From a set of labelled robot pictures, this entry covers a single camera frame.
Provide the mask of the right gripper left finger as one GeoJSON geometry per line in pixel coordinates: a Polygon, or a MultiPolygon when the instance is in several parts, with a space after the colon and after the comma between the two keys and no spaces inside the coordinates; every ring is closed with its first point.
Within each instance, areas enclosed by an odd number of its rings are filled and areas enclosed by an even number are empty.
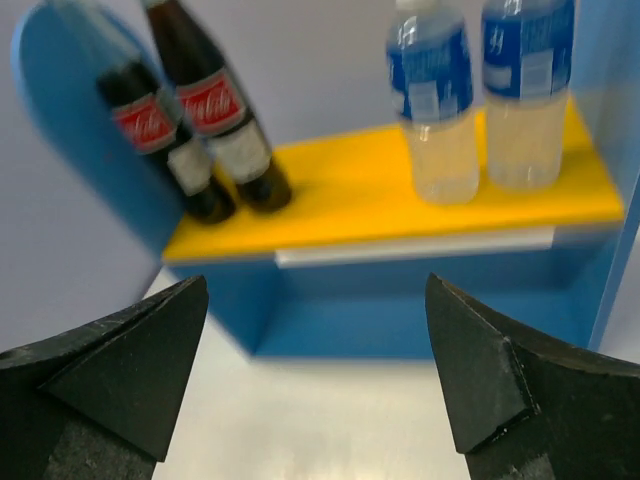
{"type": "Polygon", "coordinates": [[[189,277],[1,355],[4,479],[149,479],[165,461],[208,308],[189,277]]]}

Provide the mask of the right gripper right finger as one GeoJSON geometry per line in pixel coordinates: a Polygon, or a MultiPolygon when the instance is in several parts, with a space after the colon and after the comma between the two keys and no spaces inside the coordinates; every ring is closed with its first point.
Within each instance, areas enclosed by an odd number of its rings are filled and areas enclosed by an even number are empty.
{"type": "Polygon", "coordinates": [[[430,343],[473,479],[636,479],[639,366],[573,346],[435,274],[430,343]]]}

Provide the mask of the Pocari Sweat bottle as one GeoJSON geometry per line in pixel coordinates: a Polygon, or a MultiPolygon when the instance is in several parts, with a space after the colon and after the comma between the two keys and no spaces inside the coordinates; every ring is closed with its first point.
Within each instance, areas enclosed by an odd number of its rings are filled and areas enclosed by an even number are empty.
{"type": "Polygon", "coordinates": [[[552,185],[562,164],[574,1],[488,1],[482,82],[488,173],[501,187],[552,185]]]}
{"type": "Polygon", "coordinates": [[[386,60],[414,190],[429,203],[469,202],[478,191],[480,170],[462,13],[446,1],[397,1],[386,60]]]}

